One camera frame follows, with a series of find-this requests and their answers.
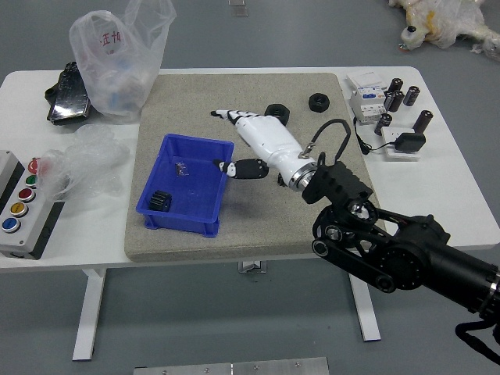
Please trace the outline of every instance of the table leg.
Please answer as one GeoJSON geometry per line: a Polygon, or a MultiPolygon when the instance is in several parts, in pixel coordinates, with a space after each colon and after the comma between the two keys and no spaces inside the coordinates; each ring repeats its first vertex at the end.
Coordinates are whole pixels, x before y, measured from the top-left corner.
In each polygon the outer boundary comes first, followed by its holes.
{"type": "Polygon", "coordinates": [[[238,262],[237,271],[239,273],[266,273],[267,261],[254,260],[250,262],[238,262]]]}
{"type": "Polygon", "coordinates": [[[73,351],[73,361],[92,359],[95,331],[97,330],[102,289],[106,275],[106,268],[83,271],[88,276],[87,290],[85,291],[84,304],[81,309],[77,341],[73,351]]]}
{"type": "Polygon", "coordinates": [[[349,279],[351,281],[356,310],[358,311],[359,325],[361,326],[363,340],[380,340],[380,332],[378,330],[377,318],[373,310],[368,284],[351,274],[349,274],[349,279]]]}

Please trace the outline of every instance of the white table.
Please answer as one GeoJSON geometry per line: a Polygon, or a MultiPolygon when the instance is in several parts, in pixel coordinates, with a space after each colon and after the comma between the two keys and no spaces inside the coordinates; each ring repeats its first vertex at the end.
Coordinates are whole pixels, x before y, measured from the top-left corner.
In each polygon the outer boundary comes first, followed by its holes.
{"type": "MultiPolygon", "coordinates": [[[[161,73],[335,73],[348,99],[351,89],[345,80],[346,73],[358,69],[198,69],[162,70],[161,73]]],[[[377,67],[373,70],[388,82],[393,77],[402,78],[404,89],[415,85],[421,90],[414,107],[402,105],[394,114],[393,124],[410,128],[422,109],[434,114],[426,130],[427,143],[419,162],[389,162],[383,150],[365,158],[380,206],[407,216],[433,213],[452,235],[448,244],[458,249],[491,248],[499,243],[498,224],[423,78],[409,67],[377,67]]],[[[59,73],[11,73],[0,88],[0,149],[14,152],[22,163],[43,155],[49,149],[64,150],[73,143],[73,132],[77,126],[56,127],[46,120],[49,106],[44,99],[44,92],[58,80],[59,73]]],[[[122,193],[115,197],[102,195],[67,202],[40,260],[0,258],[0,272],[83,270],[88,275],[74,360],[91,358],[105,270],[111,267],[169,264],[134,263],[123,252],[138,124],[114,125],[112,130],[116,138],[130,148],[131,153],[118,171],[124,185],[122,193]]],[[[359,127],[359,134],[373,146],[380,145],[381,139],[373,133],[373,126],[359,127]]],[[[387,228],[389,231],[394,229],[390,225],[387,228]]],[[[304,257],[310,256],[310,249],[305,248],[304,257]]],[[[352,282],[362,327],[366,328],[365,339],[377,339],[378,329],[368,288],[355,278],[352,278],[352,282]]]]}

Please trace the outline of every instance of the blue plastic bin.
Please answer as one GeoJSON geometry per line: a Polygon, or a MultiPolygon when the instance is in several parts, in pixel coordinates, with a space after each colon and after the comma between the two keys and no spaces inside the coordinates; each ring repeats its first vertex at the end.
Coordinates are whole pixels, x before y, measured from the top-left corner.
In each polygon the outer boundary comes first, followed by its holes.
{"type": "Polygon", "coordinates": [[[234,144],[229,141],[167,134],[136,207],[145,217],[146,228],[185,230],[215,237],[227,175],[219,171],[213,160],[229,162],[233,149],[234,144]],[[148,208],[158,190],[172,195],[169,212],[148,208]]]}

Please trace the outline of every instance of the black cylinder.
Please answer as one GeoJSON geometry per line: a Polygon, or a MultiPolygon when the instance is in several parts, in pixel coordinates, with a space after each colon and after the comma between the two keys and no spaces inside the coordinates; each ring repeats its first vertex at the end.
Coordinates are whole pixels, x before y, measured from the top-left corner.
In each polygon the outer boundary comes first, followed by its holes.
{"type": "Polygon", "coordinates": [[[401,90],[402,87],[403,87],[403,80],[401,78],[393,78],[386,92],[394,92],[397,90],[401,90]]]}
{"type": "Polygon", "coordinates": [[[419,96],[420,89],[417,86],[410,86],[406,96],[403,99],[403,104],[411,107],[415,104],[416,98],[419,96]]]}
{"type": "Polygon", "coordinates": [[[388,112],[398,111],[399,106],[403,102],[404,98],[405,95],[399,90],[394,92],[388,92],[384,102],[385,110],[388,112]]]}
{"type": "Polygon", "coordinates": [[[416,119],[415,125],[413,125],[415,133],[422,134],[427,129],[427,125],[429,125],[429,122],[433,117],[434,115],[431,111],[423,110],[420,113],[419,118],[416,119]]]}
{"type": "Polygon", "coordinates": [[[382,115],[380,116],[380,120],[378,120],[378,123],[375,126],[374,130],[375,134],[382,135],[382,128],[391,125],[391,121],[392,121],[392,116],[390,114],[382,113],[382,115]]]}

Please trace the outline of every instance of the robotic arm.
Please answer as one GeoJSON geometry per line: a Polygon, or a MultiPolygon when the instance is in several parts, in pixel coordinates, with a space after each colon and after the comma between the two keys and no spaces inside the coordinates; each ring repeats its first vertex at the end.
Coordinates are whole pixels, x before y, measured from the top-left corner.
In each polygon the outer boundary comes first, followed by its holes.
{"type": "Polygon", "coordinates": [[[232,122],[261,158],[231,163],[232,166],[214,160],[221,171],[234,178],[261,178],[273,167],[280,171],[288,187],[302,192],[306,203],[313,204],[324,197],[330,201],[312,226],[312,250],[319,257],[385,293],[423,285],[471,313],[478,313],[482,321],[460,324],[455,332],[474,350],[500,365],[499,355],[467,333],[495,326],[493,335],[500,344],[498,267],[448,246],[450,235],[432,215],[407,217],[376,208],[369,200],[372,190],[338,161],[350,135],[344,120],[324,124],[302,151],[287,128],[273,116],[221,110],[212,115],[232,122]],[[320,132],[332,123],[342,123],[347,136],[334,164],[327,166],[323,152],[318,162],[309,153],[320,132]],[[260,173],[262,176],[249,173],[262,169],[266,170],[260,173]],[[396,223],[397,232],[385,232],[377,226],[379,220],[396,223]]]}

